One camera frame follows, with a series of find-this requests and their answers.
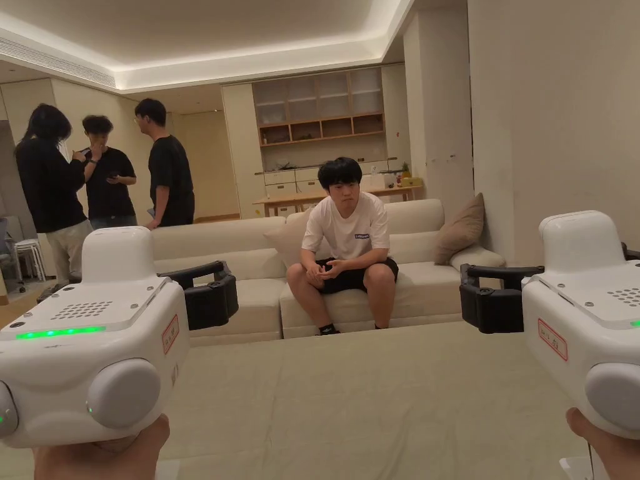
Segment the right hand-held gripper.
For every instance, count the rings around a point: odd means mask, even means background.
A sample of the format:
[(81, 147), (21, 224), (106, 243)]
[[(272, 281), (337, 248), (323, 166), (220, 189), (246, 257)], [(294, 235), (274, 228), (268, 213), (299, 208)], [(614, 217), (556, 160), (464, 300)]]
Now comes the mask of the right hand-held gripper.
[(543, 219), (544, 264), (464, 263), (462, 318), (524, 334), (536, 361), (594, 425), (639, 437), (639, 260), (599, 211)]

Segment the person's right hand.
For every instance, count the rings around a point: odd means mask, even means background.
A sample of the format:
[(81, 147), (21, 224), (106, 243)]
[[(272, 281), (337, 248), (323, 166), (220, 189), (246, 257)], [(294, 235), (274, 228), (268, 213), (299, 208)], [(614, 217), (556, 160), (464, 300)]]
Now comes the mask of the person's right hand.
[(566, 454), (561, 459), (561, 466), (568, 479), (609, 479), (601, 457), (589, 442), (589, 435), (593, 425), (589, 419), (577, 408), (571, 407), (567, 411), (566, 420), (569, 429), (576, 436), (574, 452)]

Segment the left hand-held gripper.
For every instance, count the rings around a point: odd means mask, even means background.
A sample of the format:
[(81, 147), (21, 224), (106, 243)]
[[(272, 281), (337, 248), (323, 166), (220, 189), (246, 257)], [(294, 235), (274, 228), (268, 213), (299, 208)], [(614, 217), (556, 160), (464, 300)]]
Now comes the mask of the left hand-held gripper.
[(171, 396), (190, 332), (237, 311), (223, 261), (159, 274), (150, 230), (92, 232), (80, 282), (1, 330), (1, 441), (37, 448), (136, 436)]

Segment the person's left hand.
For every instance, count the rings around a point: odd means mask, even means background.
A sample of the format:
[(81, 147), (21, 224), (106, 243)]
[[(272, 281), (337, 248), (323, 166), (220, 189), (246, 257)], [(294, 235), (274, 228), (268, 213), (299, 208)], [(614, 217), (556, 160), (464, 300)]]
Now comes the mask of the person's left hand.
[(32, 450), (33, 478), (154, 479), (169, 434), (169, 419), (162, 414), (121, 452), (109, 452), (90, 443), (39, 447)]

